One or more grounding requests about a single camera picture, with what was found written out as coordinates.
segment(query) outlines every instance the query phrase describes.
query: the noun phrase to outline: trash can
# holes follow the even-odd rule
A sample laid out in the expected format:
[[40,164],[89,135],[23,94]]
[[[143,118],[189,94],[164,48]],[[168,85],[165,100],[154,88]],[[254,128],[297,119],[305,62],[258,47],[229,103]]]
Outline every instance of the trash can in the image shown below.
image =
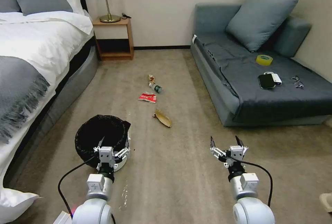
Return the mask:
[[[94,155],[94,147],[111,146],[114,152],[119,152],[129,147],[128,130],[130,123],[112,115],[96,115],[85,122],[77,131],[75,136],[75,147],[77,154],[83,161]],[[126,159],[118,164],[119,170]],[[95,157],[87,163],[92,168],[97,168],[99,158]]]

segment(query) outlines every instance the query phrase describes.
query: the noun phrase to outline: sofa armrest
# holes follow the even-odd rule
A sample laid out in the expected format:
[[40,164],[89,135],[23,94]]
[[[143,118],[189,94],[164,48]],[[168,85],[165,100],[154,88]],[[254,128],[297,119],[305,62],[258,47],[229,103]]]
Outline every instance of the sofa armrest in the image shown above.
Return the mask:
[[274,34],[273,51],[285,57],[294,57],[310,29],[309,22],[289,16]]
[[226,4],[196,4],[193,34],[224,31],[240,7]]

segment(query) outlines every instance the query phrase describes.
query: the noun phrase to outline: beige carpet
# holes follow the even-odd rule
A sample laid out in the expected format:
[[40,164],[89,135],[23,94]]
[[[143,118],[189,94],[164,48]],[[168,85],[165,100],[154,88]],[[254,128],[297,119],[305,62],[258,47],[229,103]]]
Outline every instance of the beige carpet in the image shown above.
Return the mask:
[[[164,88],[157,104],[138,101],[153,73]],[[158,107],[173,121],[171,129],[152,118]],[[133,61],[100,64],[96,76],[41,142],[18,182],[12,185],[43,198],[14,223],[52,224],[66,210],[58,192],[61,176],[81,163],[76,131],[96,114],[132,123],[131,157],[115,174],[110,202],[117,224],[234,223],[228,171],[209,151],[210,136],[228,149],[238,135],[249,146],[246,160],[266,167],[274,179],[271,208],[277,223],[330,223],[319,202],[330,192],[332,129],[325,125],[224,128],[189,50],[136,51]],[[259,169],[259,195],[267,201],[269,180]],[[84,166],[62,189],[73,208],[84,202]]]

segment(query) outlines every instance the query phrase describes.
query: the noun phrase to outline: tape roll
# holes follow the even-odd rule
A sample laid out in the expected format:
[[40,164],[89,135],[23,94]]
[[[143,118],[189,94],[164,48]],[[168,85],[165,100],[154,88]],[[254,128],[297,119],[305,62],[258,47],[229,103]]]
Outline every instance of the tape roll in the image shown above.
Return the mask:
[[256,62],[262,66],[270,66],[272,61],[273,61],[273,58],[268,55],[258,55],[256,58]]

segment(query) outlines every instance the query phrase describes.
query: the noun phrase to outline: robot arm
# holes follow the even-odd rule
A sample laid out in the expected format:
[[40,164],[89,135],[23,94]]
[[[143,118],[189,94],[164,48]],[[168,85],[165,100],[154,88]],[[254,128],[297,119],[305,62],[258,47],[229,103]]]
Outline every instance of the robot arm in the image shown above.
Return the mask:
[[129,155],[130,148],[124,148],[116,154],[112,147],[96,147],[94,150],[99,153],[100,163],[97,167],[99,173],[89,175],[86,182],[89,187],[87,200],[76,209],[73,224],[115,224],[107,201],[112,193],[114,169]]
[[248,150],[236,136],[237,146],[229,150],[215,147],[211,137],[210,151],[229,171],[232,195],[237,203],[233,206],[236,224],[275,224],[275,218],[269,206],[259,200],[257,187],[259,179],[255,173],[246,173],[241,161]]

